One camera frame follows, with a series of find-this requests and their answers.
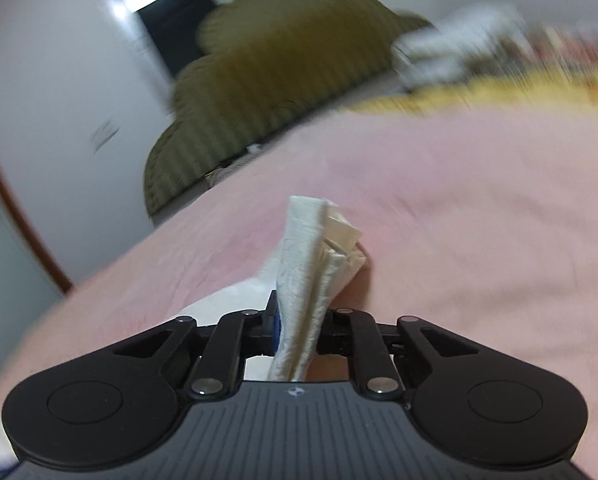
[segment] door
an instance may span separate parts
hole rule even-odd
[[[0,368],[25,330],[61,297],[0,204]]]

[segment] folded paper napkin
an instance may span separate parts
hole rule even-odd
[[[234,310],[265,307],[277,290],[281,335],[274,359],[250,358],[245,378],[301,381],[314,354],[326,309],[365,264],[357,246],[361,232],[327,200],[290,197],[285,232],[253,278],[235,283],[186,307],[177,316],[198,324],[218,322]]]

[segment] black and white crosshair logo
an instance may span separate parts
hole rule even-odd
[[[304,393],[305,390],[301,387],[301,386],[293,386],[292,388],[288,388],[288,395],[291,395],[293,397],[301,397]]]

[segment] wall switch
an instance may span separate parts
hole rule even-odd
[[[106,121],[99,126],[92,136],[92,144],[95,148],[95,153],[119,131],[118,126],[112,124],[112,121]]]

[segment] dark doorway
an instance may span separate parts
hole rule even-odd
[[[197,28],[214,8],[212,0],[155,0],[137,10],[173,76],[204,55],[197,46]]]

